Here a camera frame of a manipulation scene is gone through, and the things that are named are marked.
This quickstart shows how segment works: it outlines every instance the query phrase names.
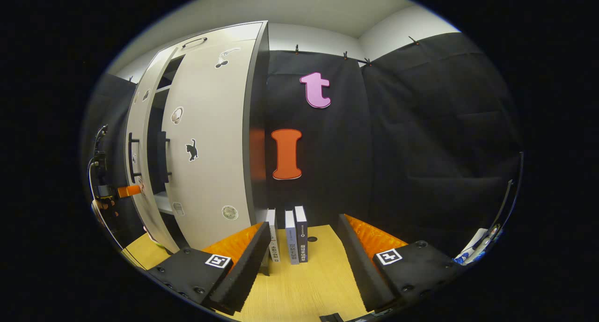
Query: white cabinet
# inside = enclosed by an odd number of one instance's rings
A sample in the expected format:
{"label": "white cabinet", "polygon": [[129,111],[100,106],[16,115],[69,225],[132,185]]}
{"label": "white cabinet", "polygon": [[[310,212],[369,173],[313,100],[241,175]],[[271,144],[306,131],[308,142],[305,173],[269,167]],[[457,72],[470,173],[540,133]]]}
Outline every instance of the white cabinet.
{"label": "white cabinet", "polygon": [[[267,70],[267,22],[256,22],[173,45],[142,77],[127,133],[141,143],[133,144],[133,172],[141,173],[135,183],[141,177],[145,196],[133,200],[148,232],[170,251],[182,243],[203,249],[262,220]],[[164,224],[159,207],[178,227]]]}

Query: black curtain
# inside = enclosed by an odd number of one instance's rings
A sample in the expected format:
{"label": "black curtain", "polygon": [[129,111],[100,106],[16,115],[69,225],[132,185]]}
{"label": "black curtain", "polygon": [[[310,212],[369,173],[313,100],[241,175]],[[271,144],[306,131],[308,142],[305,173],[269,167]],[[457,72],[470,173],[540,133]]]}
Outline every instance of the black curtain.
{"label": "black curtain", "polygon": [[[108,125],[108,131],[99,149],[105,151],[107,155],[107,179],[114,187],[129,185],[128,172],[124,163],[124,139],[126,118],[135,87],[135,83],[105,74],[99,79],[88,102],[81,124],[79,166],[84,192],[89,203],[92,201],[92,194],[85,168],[94,155],[96,133],[103,125]],[[122,247],[128,246],[145,233],[131,198],[119,200],[113,209],[102,211],[102,216]]]}
{"label": "black curtain", "polygon": [[366,220],[455,256],[492,223],[522,143],[505,83],[466,36],[418,43],[362,67],[374,162]]}
{"label": "black curtain", "polygon": [[[306,101],[300,77],[314,72],[329,80],[324,109]],[[339,213],[365,218],[372,179],[370,114],[364,81],[355,60],[342,56],[293,51],[271,51],[265,109],[265,157],[268,205],[278,211],[303,205],[309,226],[336,223]],[[277,167],[279,129],[302,132],[297,143],[298,179],[272,177]],[[284,227],[284,215],[278,215]]]}

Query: ceiling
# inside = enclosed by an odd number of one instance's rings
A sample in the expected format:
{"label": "ceiling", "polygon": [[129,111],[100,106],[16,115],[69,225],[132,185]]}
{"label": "ceiling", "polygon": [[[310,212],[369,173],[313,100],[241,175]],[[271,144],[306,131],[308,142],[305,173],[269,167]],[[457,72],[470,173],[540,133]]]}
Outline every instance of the ceiling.
{"label": "ceiling", "polygon": [[202,30],[268,20],[332,30],[359,38],[409,0],[194,0],[156,22],[114,60],[116,73],[139,56]]}

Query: table surface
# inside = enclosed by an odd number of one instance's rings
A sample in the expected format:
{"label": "table surface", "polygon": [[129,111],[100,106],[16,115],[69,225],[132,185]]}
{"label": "table surface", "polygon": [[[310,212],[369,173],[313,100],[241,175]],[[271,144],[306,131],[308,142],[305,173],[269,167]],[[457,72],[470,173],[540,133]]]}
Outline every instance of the table surface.
{"label": "table surface", "polygon": [[[234,316],[217,312],[241,322],[320,322],[319,316],[339,313],[351,320],[366,311],[351,272],[345,249],[328,225],[308,228],[308,262],[291,265],[285,230],[277,232],[281,262],[269,258],[269,276],[258,273],[241,313]],[[147,233],[131,243],[125,256],[148,269],[168,258]]]}

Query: cabinet handle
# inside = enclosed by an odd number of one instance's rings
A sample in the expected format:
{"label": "cabinet handle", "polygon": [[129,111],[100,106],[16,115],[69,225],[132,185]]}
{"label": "cabinet handle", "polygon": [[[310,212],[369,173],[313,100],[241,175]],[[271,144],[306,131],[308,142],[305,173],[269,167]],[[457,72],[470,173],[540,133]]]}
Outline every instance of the cabinet handle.
{"label": "cabinet handle", "polygon": [[206,41],[208,41],[208,38],[199,38],[199,39],[196,39],[196,40],[189,41],[188,43],[184,44],[184,45],[183,45],[181,48],[185,48],[185,46],[186,46],[187,44],[190,44],[190,43],[192,43],[193,41],[197,41],[197,40],[203,40],[203,41],[204,41],[204,43],[205,43]]}
{"label": "cabinet handle", "polygon": [[135,183],[135,177],[141,176],[141,173],[133,173],[133,156],[131,155],[131,143],[139,143],[139,140],[133,139],[133,133],[129,133],[129,174],[131,175],[131,182]]}
{"label": "cabinet handle", "polygon": [[167,132],[159,132],[156,145],[158,147],[158,173],[163,183],[168,183],[168,177],[172,174],[167,171],[167,141],[171,141],[167,139]]}

